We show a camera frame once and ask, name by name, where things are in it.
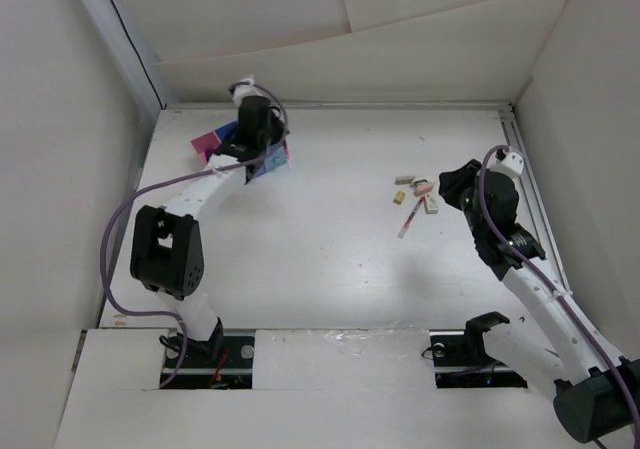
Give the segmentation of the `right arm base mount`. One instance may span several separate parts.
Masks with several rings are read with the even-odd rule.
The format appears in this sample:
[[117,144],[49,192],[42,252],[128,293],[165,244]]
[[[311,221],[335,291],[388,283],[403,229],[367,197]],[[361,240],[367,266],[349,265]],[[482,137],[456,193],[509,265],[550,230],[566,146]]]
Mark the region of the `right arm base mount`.
[[491,328],[509,324],[499,312],[468,320],[463,329],[429,331],[429,344],[421,357],[433,363],[438,389],[518,388],[527,381],[504,363],[490,357],[483,336]]

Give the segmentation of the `long grey eraser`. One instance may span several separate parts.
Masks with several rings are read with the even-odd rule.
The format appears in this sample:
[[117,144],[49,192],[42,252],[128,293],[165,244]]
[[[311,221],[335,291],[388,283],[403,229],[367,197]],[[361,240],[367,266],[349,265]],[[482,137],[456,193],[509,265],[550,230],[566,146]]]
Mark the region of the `long grey eraser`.
[[410,185],[415,180],[414,175],[402,175],[395,178],[396,185]]

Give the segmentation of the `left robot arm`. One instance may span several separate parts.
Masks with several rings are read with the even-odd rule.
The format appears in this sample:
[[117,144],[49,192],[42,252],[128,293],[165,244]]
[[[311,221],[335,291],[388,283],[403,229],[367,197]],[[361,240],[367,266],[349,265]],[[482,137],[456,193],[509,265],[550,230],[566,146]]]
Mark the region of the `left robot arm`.
[[262,170],[284,141],[281,105],[259,92],[241,96],[231,130],[208,157],[206,174],[160,207],[142,206],[135,218],[130,273],[177,314],[180,330],[161,343],[201,365],[222,356],[221,319],[200,287],[205,272],[201,225],[205,217]]

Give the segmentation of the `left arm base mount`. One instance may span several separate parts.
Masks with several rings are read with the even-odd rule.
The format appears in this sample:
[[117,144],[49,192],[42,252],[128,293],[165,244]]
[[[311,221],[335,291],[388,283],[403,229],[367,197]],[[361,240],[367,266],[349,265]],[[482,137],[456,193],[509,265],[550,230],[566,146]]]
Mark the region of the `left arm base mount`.
[[182,346],[181,334],[171,331],[168,336],[160,336],[164,356],[159,387],[173,390],[251,389],[255,336],[255,330],[225,331],[221,346],[214,349],[212,357],[190,341],[179,369],[176,367]]

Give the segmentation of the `red gel pen refill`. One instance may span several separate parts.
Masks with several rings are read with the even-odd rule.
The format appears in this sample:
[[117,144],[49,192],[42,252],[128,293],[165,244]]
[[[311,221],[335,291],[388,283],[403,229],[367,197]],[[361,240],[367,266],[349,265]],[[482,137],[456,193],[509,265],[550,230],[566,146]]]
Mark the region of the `red gel pen refill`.
[[411,226],[412,221],[416,217],[416,215],[419,212],[420,208],[424,205],[425,200],[426,200],[425,196],[421,196],[418,199],[418,202],[413,207],[411,213],[409,214],[409,216],[407,217],[406,221],[404,222],[403,226],[401,227],[400,231],[397,234],[397,237],[399,239],[402,239],[402,238],[405,237],[406,233],[409,231],[409,228]]

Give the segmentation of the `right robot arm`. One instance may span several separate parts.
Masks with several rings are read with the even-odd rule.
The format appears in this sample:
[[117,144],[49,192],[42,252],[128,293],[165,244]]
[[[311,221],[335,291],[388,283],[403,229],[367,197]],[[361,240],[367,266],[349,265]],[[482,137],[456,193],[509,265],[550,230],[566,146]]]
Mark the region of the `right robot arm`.
[[519,154],[487,166],[471,160],[439,176],[443,201],[461,211],[482,262],[526,308],[551,346],[528,339],[489,312],[468,320],[457,353],[514,370],[552,404],[577,442],[639,427],[639,362],[627,358],[588,319],[559,281],[538,240],[517,221]]

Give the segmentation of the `yellow eraser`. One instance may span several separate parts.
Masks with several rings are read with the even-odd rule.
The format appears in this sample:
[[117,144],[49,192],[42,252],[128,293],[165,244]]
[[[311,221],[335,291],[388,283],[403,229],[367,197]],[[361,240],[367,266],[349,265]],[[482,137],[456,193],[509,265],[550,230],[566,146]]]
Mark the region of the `yellow eraser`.
[[405,197],[406,197],[406,194],[404,192],[398,191],[393,198],[393,202],[397,205],[400,205],[404,202]]

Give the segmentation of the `pink white stapler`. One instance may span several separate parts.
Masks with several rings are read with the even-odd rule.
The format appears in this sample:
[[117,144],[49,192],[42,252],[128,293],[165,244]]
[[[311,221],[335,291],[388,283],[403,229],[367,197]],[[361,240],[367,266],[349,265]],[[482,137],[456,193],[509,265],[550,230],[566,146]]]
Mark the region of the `pink white stapler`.
[[416,197],[423,197],[429,194],[433,190],[434,183],[426,179],[419,179],[419,180],[414,180],[410,184],[410,187],[413,189],[413,194]]

